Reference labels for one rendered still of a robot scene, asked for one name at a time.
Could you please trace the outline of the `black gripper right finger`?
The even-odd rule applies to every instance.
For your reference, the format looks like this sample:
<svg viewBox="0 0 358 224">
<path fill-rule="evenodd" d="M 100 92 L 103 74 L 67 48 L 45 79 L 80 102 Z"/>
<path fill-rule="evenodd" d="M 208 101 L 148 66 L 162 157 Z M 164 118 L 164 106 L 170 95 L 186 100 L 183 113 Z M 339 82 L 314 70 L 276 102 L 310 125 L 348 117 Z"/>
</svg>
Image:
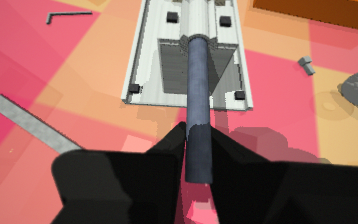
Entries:
<svg viewBox="0 0 358 224">
<path fill-rule="evenodd" d="M 271 161 L 211 126 L 219 224 L 276 224 L 290 196 L 358 198 L 358 165 Z"/>
</svg>

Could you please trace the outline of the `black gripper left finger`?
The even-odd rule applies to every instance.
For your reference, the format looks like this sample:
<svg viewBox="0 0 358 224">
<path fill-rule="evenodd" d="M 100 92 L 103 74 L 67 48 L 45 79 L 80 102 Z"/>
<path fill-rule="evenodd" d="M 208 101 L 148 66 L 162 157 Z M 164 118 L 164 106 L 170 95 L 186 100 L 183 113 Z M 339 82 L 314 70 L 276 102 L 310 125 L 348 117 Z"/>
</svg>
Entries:
<svg viewBox="0 0 358 224">
<path fill-rule="evenodd" d="M 51 173 L 62 206 L 68 199 L 153 202 L 158 224 L 174 224 L 185 151 L 180 121 L 145 152 L 73 149 L 61 153 Z"/>
</svg>

